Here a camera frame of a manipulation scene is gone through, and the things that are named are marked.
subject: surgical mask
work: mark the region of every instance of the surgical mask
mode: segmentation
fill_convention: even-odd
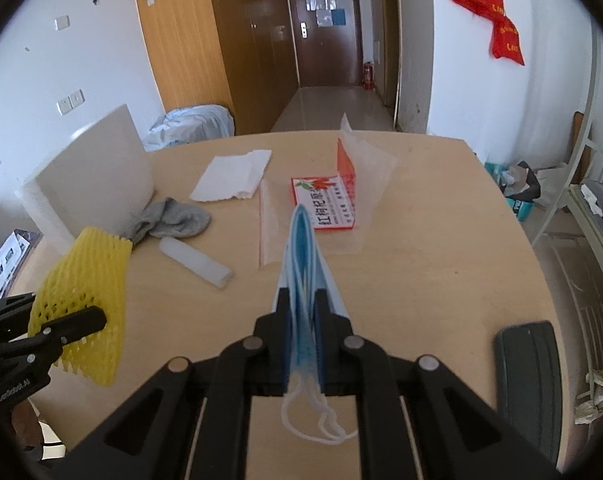
[[[284,260],[279,274],[278,289],[287,287],[290,294],[292,319],[291,362],[288,393],[282,404],[282,422],[297,436],[329,446],[342,444],[357,435],[357,431],[347,434],[337,422],[337,414],[328,405],[326,396],[319,387],[317,370],[317,347],[314,333],[315,292],[324,288],[328,294],[331,311],[348,317],[344,302],[339,296],[337,285],[315,240],[315,233],[308,211],[298,205],[291,219],[291,231],[284,250]],[[277,307],[278,290],[275,294],[273,310]],[[324,437],[302,433],[295,428],[288,417],[288,409],[299,396],[306,396],[315,408],[319,418],[317,426]]]

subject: table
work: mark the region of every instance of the table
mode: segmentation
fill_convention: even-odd
[[[565,348],[549,290],[533,250],[499,189],[460,140],[392,132],[359,132],[399,164],[358,254],[327,255],[356,333],[403,358],[438,356],[496,406],[493,338],[505,326],[548,319],[562,370]],[[156,198],[186,202],[214,155],[273,150],[267,177],[331,174],[336,132],[286,132],[212,140],[151,155]],[[217,290],[163,256],[149,238],[133,251],[127,276],[126,338],[109,388],[51,369],[35,396],[42,414],[72,448],[171,357],[201,360],[252,333],[269,312],[279,264],[259,267],[259,193],[251,200],[205,204],[213,222],[193,247],[230,267]],[[35,290],[57,254],[43,240],[11,293]],[[563,374],[563,443],[571,423]],[[322,446],[280,422],[281,399],[255,399],[247,478],[358,478],[357,439]],[[356,427],[355,402],[333,399],[342,425]],[[301,405],[293,422],[313,431],[317,417]]]

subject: white napkin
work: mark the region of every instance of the white napkin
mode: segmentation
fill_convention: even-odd
[[[252,198],[271,154],[270,150],[255,150],[246,155],[216,156],[190,194],[190,200],[213,202],[233,197]]]

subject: mask ear loop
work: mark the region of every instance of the mask ear loop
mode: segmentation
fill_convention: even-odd
[[[357,431],[354,431],[350,434],[346,434],[344,429],[339,426],[339,424],[337,423],[337,413],[328,405],[328,401],[326,400],[325,396],[322,395],[321,398],[317,398],[314,382],[311,382],[309,384],[309,379],[310,378],[305,378],[303,375],[301,375],[299,377],[295,389],[291,393],[286,394],[284,396],[284,402],[282,403],[281,409],[282,423],[284,427],[291,433],[295,434],[300,438],[303,438],[304,440],[310,440],[311,442],[317,442],[319,444],[325,444],[327,446],[338,446],[339,444],[342,444],[345,440],[357,435]],[[299,397],[299,395],[304,390],[306,390],[307,394],[309,394],[308,399],[310,400],[310,403],[313,405],[313,407],[315,407],[321,412],[321,416],[317,425],[319,426],[319,430],[325,436],[327,436],[328,439],[302,433],[291,424],[288,418],[288,408],[291,402],[293,402],[294,399]],[[332,429],[334,429],[339,434],[339,436],[335,436],[326,430],[326,419],[329,420],[329,424],[331,425]]]

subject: red fire extinguisher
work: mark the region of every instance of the red fire extinguisher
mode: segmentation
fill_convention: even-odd
[[[375,81],[373,78],[373,63],[366,62],[363,64],[363,89],[373,90],[375,88]]]

